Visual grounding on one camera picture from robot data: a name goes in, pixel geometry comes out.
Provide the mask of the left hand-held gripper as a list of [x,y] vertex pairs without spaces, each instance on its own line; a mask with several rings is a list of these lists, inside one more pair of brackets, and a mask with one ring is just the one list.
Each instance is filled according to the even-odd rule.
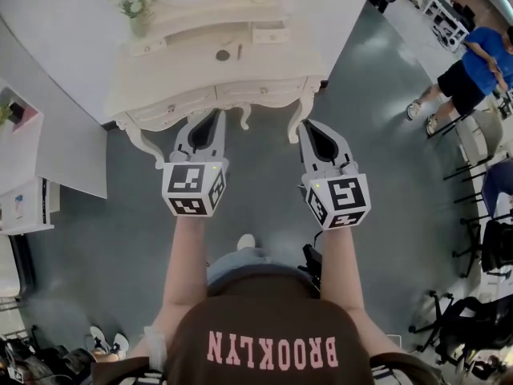
[[[162,183],[162,198],[174,216],[213,216],[227,183],[229,161],[215,157],[224,154],[225,134],[226,114],[219,109],[193,117],[180,129],[175,150],[181,152],[164,164]],[[196,153],[202,156],[188,155]]]

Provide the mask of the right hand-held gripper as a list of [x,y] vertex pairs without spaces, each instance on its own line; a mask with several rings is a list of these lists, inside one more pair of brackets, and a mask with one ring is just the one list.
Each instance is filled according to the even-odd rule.
[[[365,174],[358,172],[349,144],[326,124],[304,120],[299,126],[301,158],[306,172],[301,180],[305,203],[322,230],[354,227],[370,212]],[[320,163],[344,163],[317,172]]]

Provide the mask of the cream vanity dressing table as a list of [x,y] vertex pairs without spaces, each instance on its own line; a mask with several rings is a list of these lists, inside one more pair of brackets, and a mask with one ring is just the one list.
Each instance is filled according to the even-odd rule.
[[[291,143],[298,141],[297,128],[313,109],[314,96],[327,77],[325,64],[313,44],[305,22],[287,14],[286,18],[263,18],[255,15],[206,12],[178,16],[151,16],[147,35],[132,36],[118,49],[105,112],[123,130],[132,144],[154,158],[162,168],[165,158],[160,149],[147,139],[128,112],[158,103],[196,89],[238,81],[295,79],[306,77],[301,97],[294,101],[297,110],[287,129]],[[290,40],[278,44],[252,44],[252,22],[283,21],[290,29]],[[167,47],[149,55],[134,57],[128,43],[138,39],[166,38]],[[237,60],[237,48],[243,50]],[[216,59],[219,50],[230,53],[230,59]],[[248,118],[254,103],[222,103],[217,99],[211,107],[194,111],[183,119],[220,109],[239,108]]]

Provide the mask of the person's left forearm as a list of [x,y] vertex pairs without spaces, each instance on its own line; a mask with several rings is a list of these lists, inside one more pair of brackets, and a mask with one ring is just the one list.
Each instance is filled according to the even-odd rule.
[[178,217],[164,283],[163,300],[153,326],[171,335],[184,315],[207,297],[206,220]]

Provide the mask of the person's right forearm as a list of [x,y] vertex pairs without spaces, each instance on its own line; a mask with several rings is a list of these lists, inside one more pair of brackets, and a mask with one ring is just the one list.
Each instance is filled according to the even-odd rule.
[[321,299],[353,318],[366,315],[351,228],[322,234]]

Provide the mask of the person's blue jeans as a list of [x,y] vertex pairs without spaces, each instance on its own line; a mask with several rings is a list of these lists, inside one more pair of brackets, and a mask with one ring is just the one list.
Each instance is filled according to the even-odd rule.
[[208,285],[222,284],[231,278],[231,274],[237,277],[257,274],[292,275],[309,281],[307,273],[273,260],[263,248],[243,248],[214,261],[207,268]]

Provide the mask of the green vase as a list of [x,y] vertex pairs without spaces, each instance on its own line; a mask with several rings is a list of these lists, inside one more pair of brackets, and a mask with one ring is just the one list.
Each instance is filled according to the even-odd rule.
[[140,14],[133,18],[129,18],[129,26],[132,34],[138,39],[144,38],[147,35],[150,22],[150,14]]

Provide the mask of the white chair black legs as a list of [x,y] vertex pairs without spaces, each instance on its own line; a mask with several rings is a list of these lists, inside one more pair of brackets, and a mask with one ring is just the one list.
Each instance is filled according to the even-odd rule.
[[465,117],[458,118],[444,135],[452,132],[455,133],[459,149],[463,152],[464,162],[453,173],[444,176],[444,180],[469,172],[495,157],[503,141],[500,112],[491,109],[474,110]]

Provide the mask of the white shelf pink interior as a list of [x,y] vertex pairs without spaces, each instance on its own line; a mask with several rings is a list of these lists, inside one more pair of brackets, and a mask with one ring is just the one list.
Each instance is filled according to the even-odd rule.
[[11,136],[38,140],[42,121],[42,114],[10,87],[0,88],[0,140]]

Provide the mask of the blue chair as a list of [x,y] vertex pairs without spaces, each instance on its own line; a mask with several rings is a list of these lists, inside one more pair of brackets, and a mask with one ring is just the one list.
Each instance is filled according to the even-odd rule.
[[502,160],[486,171],[481,195],[490,217],[495,215],[501,193],[513,197],[513,158]]

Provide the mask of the person's brown t-shirt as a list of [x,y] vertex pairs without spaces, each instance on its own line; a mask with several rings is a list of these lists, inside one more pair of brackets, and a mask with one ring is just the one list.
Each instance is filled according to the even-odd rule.
[[412,355],[371,355],[349,314],[300,275],[245,267],[177,327],[164,361],[96,363],[92,385],[440,385]]

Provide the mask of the white metal rack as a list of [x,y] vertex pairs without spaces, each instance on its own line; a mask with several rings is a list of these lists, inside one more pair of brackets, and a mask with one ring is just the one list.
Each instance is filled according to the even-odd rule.
[[424,14],[432,19],[432,31],[444,48],[456,52],[475,28],[475,13],[454,0],[428,0]]

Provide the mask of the white cabinet black stripe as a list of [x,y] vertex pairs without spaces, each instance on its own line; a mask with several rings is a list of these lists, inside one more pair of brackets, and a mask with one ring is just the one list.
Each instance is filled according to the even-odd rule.
[[60,185],[42,177],[0,196],[0,235],[53,229],[50,215],[60,210]]

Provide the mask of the black office chair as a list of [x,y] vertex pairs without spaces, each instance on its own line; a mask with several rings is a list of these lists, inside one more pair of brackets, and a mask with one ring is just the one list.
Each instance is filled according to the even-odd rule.
[[489,220],[484,226],[484,234],[481,236],[482,226],[479,223],[463,221],[471,245],[461,252],[452,252],[453,258],[459,258],[467,254],[470,260],[465,273],[460,278],[470,276],[474,263],[479,259],[481,270],[489,275],[507,280],[513,274],[510,269],[501,272],[504,266],[513,266],[513,224]]
[[486,303],[471,296],[456,301],[453,294],[439,295],[434,290],[428,297],[434,300],[434,321],[408,328],[411,334],[430,333],[416,351],[433,346],[441,364],[468,366],[471,356],[480,351],[500,351],[513,345],[513,294]]

